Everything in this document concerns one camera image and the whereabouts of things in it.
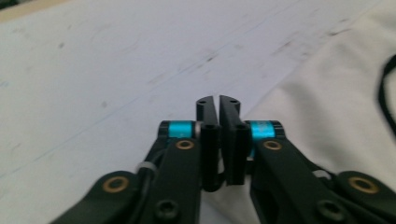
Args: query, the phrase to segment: white fabric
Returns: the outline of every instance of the white fabric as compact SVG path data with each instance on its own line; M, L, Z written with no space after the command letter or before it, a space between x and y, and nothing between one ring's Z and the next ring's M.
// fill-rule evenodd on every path
M380 1L39 0L1 11L0 223L49 223L100 176L133 171L161 120L193 119L201 97L235 97L245 115L327 32ZM201 223L223 223L202 208Z
M376 100L382 68L394 54L396 2L384 1L349 29L333 34L245 119L279 120L309 160L334 173L366 173L396 191L396 139ZM393 111L394 79L387 85ZM237 188L208 198L234 223L257 223L248 185Z

